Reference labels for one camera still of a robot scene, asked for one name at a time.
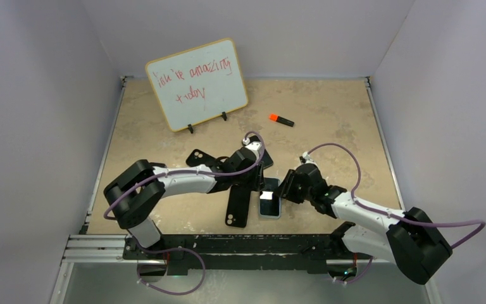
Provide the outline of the black smartphone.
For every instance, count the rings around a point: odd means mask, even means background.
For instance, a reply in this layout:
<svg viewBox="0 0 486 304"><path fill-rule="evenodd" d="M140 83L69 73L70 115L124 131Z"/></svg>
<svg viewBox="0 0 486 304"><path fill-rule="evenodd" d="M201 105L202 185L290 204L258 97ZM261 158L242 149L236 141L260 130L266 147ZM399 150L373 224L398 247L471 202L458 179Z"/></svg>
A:
<svg viewBox="0 0 486 304"><path fill-rule="evenodd" d="M259 143L260 144L260 148L264 148L263 142L259 139L259 137L257 135L249 136L248 137L248 140L249 140L249 143L250 144ZM273 166L273 159L270 156L269 152L267 152L266 149L264 149L264 151L263 151L263 157L262 157L262 160L261 161L263 163L263 168L264 169L267 169L267 168L270 168L270 167Z"/></svg>

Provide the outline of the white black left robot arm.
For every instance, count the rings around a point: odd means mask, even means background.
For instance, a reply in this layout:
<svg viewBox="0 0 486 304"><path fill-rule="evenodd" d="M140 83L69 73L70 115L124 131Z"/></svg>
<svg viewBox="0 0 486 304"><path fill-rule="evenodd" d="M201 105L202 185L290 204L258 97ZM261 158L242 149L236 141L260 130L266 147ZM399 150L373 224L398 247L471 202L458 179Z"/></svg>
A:
<svg viewBox="0 0 486 304"><path fill-rule="evenodd" d="M162 234L149 215L161 199L218 193L234 186L257 191L264 153L261 143L251 142L225 160L218 158L195 167L168 168L163 163L138 160L105 187L103 195L109 208L104 218L117 221L138 241L139 251L155 259L163 252Z"/></svg>

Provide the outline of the light blue phone case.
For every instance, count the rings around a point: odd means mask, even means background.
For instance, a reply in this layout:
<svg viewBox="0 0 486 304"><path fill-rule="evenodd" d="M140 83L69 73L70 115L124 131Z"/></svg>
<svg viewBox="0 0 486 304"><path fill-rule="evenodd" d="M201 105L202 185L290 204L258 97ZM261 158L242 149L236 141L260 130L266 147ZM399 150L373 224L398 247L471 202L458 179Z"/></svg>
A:
<svg viewBox="0 0 486 304"><path fill-rule="evenodd" d="M259 215L270 219L279 219L281 214L281 199L274 195L274 190L280 185L277 178L265 178L264 188L259 196Z"/></svg>

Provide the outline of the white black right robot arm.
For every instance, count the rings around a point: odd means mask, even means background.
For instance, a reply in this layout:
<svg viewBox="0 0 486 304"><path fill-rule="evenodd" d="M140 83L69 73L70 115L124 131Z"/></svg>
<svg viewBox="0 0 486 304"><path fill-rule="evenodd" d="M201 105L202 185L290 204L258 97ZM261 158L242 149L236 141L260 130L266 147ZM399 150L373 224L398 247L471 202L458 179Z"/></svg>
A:
<svg viewBox="0 0 486 304"><path fill-rule="evenodd" d="M315 164L289 170L274 194L293 203L308 201L318 213L343 220L330 235L331 252L339 258L362 253L386 260L409 280L426 284L452 255L423 210L404 212L359 199L328 184Z"/></svg>

